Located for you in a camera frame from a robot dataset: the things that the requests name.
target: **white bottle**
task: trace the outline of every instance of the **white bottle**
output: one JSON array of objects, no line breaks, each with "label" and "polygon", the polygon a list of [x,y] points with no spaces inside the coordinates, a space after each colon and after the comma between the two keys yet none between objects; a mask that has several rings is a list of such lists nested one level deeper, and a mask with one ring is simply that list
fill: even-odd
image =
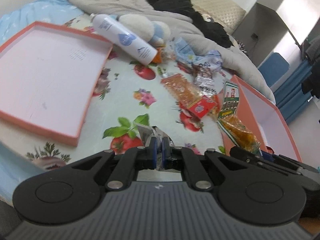
[{"label": "white bottle", "polygon": [[90,16],[93,28],[99,35],[118,45],[143,65],[148,65],[156,56],[155,48],[107,14]]}]

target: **bed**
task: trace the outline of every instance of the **bed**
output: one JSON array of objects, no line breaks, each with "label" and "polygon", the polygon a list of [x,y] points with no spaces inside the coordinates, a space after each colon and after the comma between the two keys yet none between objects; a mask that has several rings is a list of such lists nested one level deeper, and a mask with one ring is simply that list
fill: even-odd
[{"label": "bed", "polygon": [[[222,23],[230,33],[244,16],[244,11],[231,0],[192,1],[199,10]],[[8,0],[0,7],[0,16],[0,45],[34,21],[93,32],[89,16],[67,0]],[[137,74],[136,65],[132,61],[132,58],[119,49],[114,49],[110,54],[101,74],[106,86],[97,87],[92,97],[78,147],[66,146],[34,135],[0,120],[2,200],[12,204],[15,187],[31,176],[114,146],[118,149],[117,153],[121,154],[123,149],[119,144],[126,143],[126,147],[139,145],[140,139],[135,137],[138,134],[132,130],[133,121],[159,127],[176,145],[190,147],[196,154],[203,154],[207,148],[212,147],[222,149],[220,130],[210,117],[201,121],[190,120],[160,85],[159,72],[164,69],[181,73],[191,80],[184,69],[175,62],[170,62],[166,65],[151,65],[148,73]],[[231,74],[227,71],[216,74],[217,90],[222,89],[225,78],[231,78]],[[112,127],[126,127],[128,131],[119,140],[119,137],[110,133]]]}]

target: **plush toy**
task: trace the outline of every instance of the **plush toy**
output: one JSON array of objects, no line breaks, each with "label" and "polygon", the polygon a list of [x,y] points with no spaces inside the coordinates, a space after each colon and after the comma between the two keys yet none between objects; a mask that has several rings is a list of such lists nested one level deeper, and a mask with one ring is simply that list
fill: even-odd
[{"label": "plush toy", "polygon": [[126,14],[120,17],[117,15],[110,16],[153,47],[163,47],[170,39],[170,28],[164,22],[150,21],[147,17],[139,14]]}]

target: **food wrapper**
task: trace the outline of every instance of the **food wrapper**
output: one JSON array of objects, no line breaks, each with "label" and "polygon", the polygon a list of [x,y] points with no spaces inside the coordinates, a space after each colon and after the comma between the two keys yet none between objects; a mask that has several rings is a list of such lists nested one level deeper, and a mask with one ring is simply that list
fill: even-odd
[{"label": "food wrapper", "polygon": [[222,67],[222,57],[219,51],[211,50],[205,56],[197,56],[183,38],[175,38],[172,46],[175,51],[176,60],[187,67],[204,66],[212,72],[219,72]]},{"label": "food wrapper", "polygon": [[217,91],[212,78],[212,70],[201,65],[193,66],[194,85],[200,90],[201,94],[211,98],[216,102],[215,107],[209,112],[209,116],[216,122],[219,112],[219,100]]},{"label": "food wrapper", "polygon": [[218,125],[236,146],[256,154],[259,152],[260,142],[236,116],[238,104],[239,88],[236,84],[227,81],[222,108],[218,114]]},{"label": "food wrapper", "polygon": [[213,109],[217,103],[191,84],[181,74],[174,74],[161,80],[161,83],[188,111],[201,119]]},{"label": "food wrapper", "polygon": [[159,63],[159,64],[166,63],[170,60],[176,59],[174,50],[171,49],[169,45],[166,47],[157,48],[156,50],[157,50],[157,54],[152,60],[152,62],[154,63]]},{"label": "food wrapper", "polygon": [[145,147],[148,147],[150,145],[152,137],[156,137],[158,145],[156,156],[156,170],[165,171],[165,169],[162,167],[162,140],[163,138],[167,137],[171,147],[174,147],[173,141],[165,132],[163,132],[160,128],[156,126],[147,126],[139,123],[136,123],[136,126],[138,128],[138,132],[140,134],[142,143]]}]

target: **green leaf print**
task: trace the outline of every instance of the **green leaf print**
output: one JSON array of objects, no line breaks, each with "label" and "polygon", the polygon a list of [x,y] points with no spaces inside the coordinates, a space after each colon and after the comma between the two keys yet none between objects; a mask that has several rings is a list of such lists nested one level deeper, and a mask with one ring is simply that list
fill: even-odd
[{"label": "green leaf print", "polygon": [[221,151],[221,153],[226,154],[226,149],[225,149],[225,147],[219,145],[218,148],[219,148],[219,151]]},{"label": "green leaf print", "polygon": [[70,154],[61,154],[61,159],[67,163],[68,161],[71,160]]},{"label": "green leaf print", "polygon": [[131,139],[134,139],[134,138],[137,137],[135,131],[133,131],[133,130],[130,130],[130,131],[128,132],[128,135],[129,135],[129,137],[130,137]]},{"label": "green leaf print", "polygon": [[130,65],[132,65],[132,64],[134,64],[134,65],[141,65],[141,63],[138,62],[138,61],[130,61],[129,64],[130,64]]},{"label": "green leaf print", "polygon": [[139,116],[137,116],[136,119],[134,119],[134,122],[150,126],[150,124],[149,124],[149,115],[148,114],[139,115]]},{"label": "green leaf print", "polygon": [[106,129],[103,133],[103,138],[105,137],[120,137],[126,134],[129,131],[129,128],[123,127],[123,126],[116,126],[116,127],[110,127],[109,129]]},{"label": "green leaf print", "polygon": [[163,75],[162,69],[160,67],[157,67],[157,71],[159,76]]},{"label": "green leaf print", "polygon": [[156,67],[157,65],[158,65],[157,63],[151,62],[151,63],[149,63],[149,65],[148,65],[148,66]]},{"label": "green leaf print", "polygon": [[130,128],[130,126],[131,126],[130,121],[125,117],[119,117],[118,122],[119,122],[119,124],[121,124],[121,126],[124,126],[127,128]]}]

